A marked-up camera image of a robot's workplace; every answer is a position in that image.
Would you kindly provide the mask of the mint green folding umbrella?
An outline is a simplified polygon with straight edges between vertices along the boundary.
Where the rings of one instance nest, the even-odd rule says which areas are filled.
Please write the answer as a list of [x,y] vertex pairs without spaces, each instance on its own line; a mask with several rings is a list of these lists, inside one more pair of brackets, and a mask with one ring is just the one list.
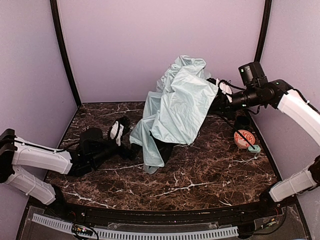
[[207,81],[210,73],[202,58],[180,55],[157,81],[156,91],[145,100],[142,119],[130,133],[130,143],[142,147],[143,169],[154,174],[165,166],[165,156],[157,141],[192,144],[218,94],[219,88]]

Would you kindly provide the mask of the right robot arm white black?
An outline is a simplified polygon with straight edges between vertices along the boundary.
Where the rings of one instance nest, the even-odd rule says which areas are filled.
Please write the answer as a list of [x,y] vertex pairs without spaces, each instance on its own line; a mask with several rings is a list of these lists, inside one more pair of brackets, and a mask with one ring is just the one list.
[[[320,142],[320,113],[303,97],[301,92],[279,79],[264,83],[261,87],[240,88],[230,93],[233,85],[222,79],[212,81],[219,89],[219,94],[212,103],[211,111],[226,116],[230,112],[251,107],[272,106],[294,120],[318,144]],[[320,185],[320,158],[301,171],[275,183],[261,195],[261,202],[277,203],[282,200],[311,191]]]

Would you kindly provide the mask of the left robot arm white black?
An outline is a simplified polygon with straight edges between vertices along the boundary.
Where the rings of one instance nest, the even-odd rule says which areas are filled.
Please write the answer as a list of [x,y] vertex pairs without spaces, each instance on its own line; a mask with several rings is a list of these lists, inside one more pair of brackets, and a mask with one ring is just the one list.
[[104,138],[102,130],[93,127],[82,132],[77,142],[63,149],[55,149],[25,141],[8,128],[0,135],[0,181],[44,205],[64,204],[64,195],[59,187],[43,182],[23,167],[82,177],[116,155],[134,160],[137,152],[121,143],[126,133],[126,130],[120,129]]

